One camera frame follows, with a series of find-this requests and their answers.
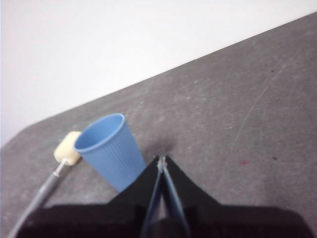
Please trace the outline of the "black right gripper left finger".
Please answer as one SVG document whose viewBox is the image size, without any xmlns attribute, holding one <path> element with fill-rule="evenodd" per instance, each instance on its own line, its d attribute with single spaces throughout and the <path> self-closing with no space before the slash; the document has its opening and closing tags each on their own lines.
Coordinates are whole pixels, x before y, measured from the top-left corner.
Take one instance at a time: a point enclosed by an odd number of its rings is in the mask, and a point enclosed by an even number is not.
<svg viewBox="0 0 317 238">
<path fill-rule="evenodd" d="M 157 179 L 155 156 L 138 178 L 108 203 L 67 204 L 31 213 L 20 238 L 137 238 Z"/>
</svg>

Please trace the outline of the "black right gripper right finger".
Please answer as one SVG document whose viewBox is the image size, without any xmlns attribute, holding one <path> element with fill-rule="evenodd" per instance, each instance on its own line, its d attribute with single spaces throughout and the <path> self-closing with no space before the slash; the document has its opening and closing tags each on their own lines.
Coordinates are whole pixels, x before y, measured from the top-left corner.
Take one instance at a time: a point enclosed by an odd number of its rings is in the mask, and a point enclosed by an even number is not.
<svg viewBox="0 0 317 238">
<path fill-rule="evenodd" d="M 168 156 L 167 184 L 176 210 L 193 238 L 312 238 L 302 216 L 267 206 L 221 204 L 197 186 Z"/>
</svg>

